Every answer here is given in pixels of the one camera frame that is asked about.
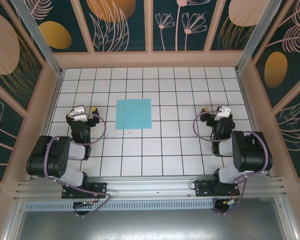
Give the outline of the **small green circuit board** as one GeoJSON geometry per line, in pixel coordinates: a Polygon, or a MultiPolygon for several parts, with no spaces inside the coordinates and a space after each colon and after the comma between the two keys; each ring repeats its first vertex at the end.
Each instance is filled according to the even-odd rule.
{"type": "Polygon", "coordinates": [[[224,205],[230,206],[230,205],[233,205],[233,204],[237,204],[240,201],[241,201],[240,198],[231,198],[231,199],[224,200],[222,203],[224,205]]]}

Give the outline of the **aluminium frame post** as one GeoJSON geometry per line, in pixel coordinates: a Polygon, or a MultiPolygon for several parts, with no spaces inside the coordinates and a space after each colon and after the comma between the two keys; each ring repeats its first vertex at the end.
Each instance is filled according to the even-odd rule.
{"type": "Polygon", "coordinates": [[[28,7],[26,6],[23,0],[11,0],[11,3],[15,7],[16,11],[19,13],[20,18],[22,19],[26,28],[33,36],[34,41],[37,43],[37,46],[43,53],[53,72],[58,77],[60,77],[62,69],[58,64],[57,59],[55,58],[50,46],[48,45],[44,36],[42,35],[42,32],[40,31],[35,19],[31,16],[28,7]]]}
{"type": "Polygon", "coordinates": [[[265,10],[263,11],[256,27],[254,28],[250,38],[248,39],[245,48],[242,51],[241,57],[235,67],[235,72],[240,75],[248,64],[249,60],[255,49],[257,48],[259,42],[264,36],[266,30],[272,22],[273,17],[276,15],[280,8],[282,0],[269,0],[265,10]]]}

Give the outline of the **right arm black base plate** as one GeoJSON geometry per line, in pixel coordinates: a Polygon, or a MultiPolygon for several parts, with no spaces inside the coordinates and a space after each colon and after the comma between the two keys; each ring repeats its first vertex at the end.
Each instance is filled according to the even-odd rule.
{"type": "Polygon", "coordinates": [[[231,193],[240,195],[237,184],[221,183],[212,180],[196,180],[194,182],[197,197],[230,197],[231,193]]]}

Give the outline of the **aluminium mounting rail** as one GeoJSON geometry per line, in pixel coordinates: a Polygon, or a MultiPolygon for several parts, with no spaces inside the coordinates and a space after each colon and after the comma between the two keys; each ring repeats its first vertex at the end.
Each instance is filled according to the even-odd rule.
{"type": "MultiPolygon", "coordinates": [[[[107,193],[115,201],[119,200],[185,200],[196,194],[192,182],[209,180],[211,175],[171,175],[171,176],[99,176],[91,182],[107,184],[107,193]]],[[[250,176],[246,185],[240,184],[245,198],[272,198],[285,196],[288,192],[279,177],[265,175],[250,176]]],[[[12,194],[15,200],[58,201],[62,186],[46,178],[21,181],[12,194]]]]}

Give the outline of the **grey metal sheet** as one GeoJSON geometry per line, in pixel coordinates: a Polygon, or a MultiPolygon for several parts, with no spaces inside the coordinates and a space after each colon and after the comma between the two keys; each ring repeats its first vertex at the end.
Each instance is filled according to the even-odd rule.
{"type": "Polygon", "coordinates": [[[227,214],[211,209],[108,210],[76,217],[50,202],[21,201],[4,240],[300,240],[283,198],[247,198],[227,214]]]}

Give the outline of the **light blue paper sheet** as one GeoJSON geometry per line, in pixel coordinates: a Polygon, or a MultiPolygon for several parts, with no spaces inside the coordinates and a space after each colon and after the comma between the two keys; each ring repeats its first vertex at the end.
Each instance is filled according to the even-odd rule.
{"type": "Polygon", "coordinates": [[[118,99],[116,103],[116,130],[143,130],[152,128],[150,99],[118,99]]]}

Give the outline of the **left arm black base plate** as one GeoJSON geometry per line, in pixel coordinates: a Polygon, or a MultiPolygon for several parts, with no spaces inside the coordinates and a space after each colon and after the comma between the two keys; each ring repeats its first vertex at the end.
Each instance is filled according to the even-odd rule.
{"type": "MultiPolygon", "coordinates": [[[[90,182],[86,186],[80,186],[80,189],[84,189],[90,192],[106,193],[107,192],[107,183],[106,182],[90,182]]],[[[82,192],[72,187],[62,186],[62,199],[94,199],[94,195],[87,192],[82,192]]]]}

